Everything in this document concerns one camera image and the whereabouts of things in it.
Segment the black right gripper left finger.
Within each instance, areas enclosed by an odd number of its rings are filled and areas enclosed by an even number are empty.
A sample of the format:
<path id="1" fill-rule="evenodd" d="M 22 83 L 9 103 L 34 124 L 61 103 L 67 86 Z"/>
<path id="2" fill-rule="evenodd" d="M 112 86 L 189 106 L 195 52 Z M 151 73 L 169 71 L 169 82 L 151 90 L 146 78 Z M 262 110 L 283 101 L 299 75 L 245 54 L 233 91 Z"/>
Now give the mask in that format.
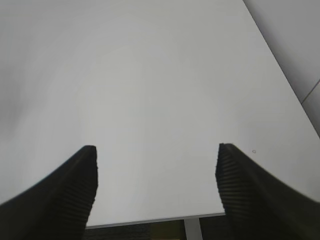
<path id="1" fill-rule="evenodd" d="M 98 189 L 97 148 L 85 145 L 0 205 L 2 240 L 81 240 Z"/>

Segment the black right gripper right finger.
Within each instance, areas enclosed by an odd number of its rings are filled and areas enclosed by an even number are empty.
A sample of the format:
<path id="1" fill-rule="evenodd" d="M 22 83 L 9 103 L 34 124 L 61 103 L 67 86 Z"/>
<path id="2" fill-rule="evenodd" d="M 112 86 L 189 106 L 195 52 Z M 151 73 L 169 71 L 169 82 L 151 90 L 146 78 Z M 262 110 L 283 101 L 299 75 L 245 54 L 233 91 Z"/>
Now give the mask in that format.
<path id="1" fill-rule="evenodd" d="M 236 240 L 320 238 L 319 202 L 280 181 L 235 145 L 219 145 L 215 178 Z"/>

